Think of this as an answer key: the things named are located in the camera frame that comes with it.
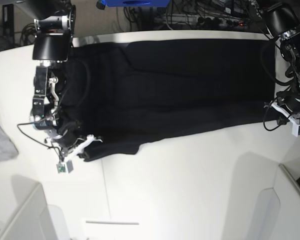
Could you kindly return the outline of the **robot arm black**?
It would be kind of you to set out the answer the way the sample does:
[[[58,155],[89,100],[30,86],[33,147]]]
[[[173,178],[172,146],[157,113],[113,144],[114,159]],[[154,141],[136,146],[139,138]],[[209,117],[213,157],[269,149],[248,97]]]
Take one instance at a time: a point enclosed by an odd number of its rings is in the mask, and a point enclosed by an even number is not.
[[[70,0],[28,0],[36,36],[32,58],[38,62],[30,123],[47,134],[59,162],[88,160],[101,136],[88,129],[92,75],[88,62],[74,56],[76,6]]]
[[[294,121],[294,116],[299,116],[300,123],[300,32],[298,30],[300,21],[288,3],[278,2],[267,8],[261,8],[256,0],[251,0],[250,4],[272,36],[261,49],[261,65],[275,84],[287,87],[285,90],[277,92],[276,97],[266,107],[263,117],[264,127],[266,127],[269,110],[274,109],[275,106],[278,107],[277,126],[273,129],[266,128],[271,132]],[[264,63],[266,49],[271,45],[276,45],[277,41],[280,42],[278,48],[282,58],[289,63],[289,67],[285,71],[285,76],[289,81],[286,82],[278,80]]]

